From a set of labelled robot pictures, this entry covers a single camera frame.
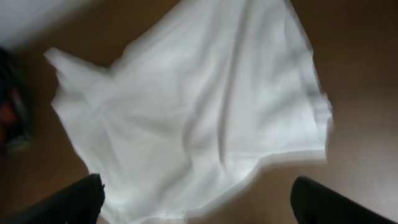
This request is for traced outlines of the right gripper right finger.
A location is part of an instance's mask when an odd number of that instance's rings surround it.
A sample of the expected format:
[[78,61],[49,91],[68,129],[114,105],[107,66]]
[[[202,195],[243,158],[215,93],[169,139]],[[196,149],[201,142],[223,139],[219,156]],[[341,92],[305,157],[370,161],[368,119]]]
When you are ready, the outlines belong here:
[[299,224],[396,224],[305,176],[295,179],[290,204]]

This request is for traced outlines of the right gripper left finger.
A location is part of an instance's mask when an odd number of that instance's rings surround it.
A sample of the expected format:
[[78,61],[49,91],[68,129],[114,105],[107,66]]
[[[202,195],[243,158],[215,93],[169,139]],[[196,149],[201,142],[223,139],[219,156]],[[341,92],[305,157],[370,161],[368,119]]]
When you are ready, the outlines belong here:
[[101,177],[91,174],[1,224],[96,224],[104,200]]

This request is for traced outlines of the white t-shirt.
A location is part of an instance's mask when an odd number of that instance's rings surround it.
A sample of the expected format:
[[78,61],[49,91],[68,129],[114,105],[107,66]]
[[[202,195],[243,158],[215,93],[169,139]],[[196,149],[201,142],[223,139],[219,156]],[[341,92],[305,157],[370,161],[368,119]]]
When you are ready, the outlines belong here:
[[45,57],[110,223],[203,215],[264,166],[326,158],[330,104],[287,1],[181,1],[109,68]]

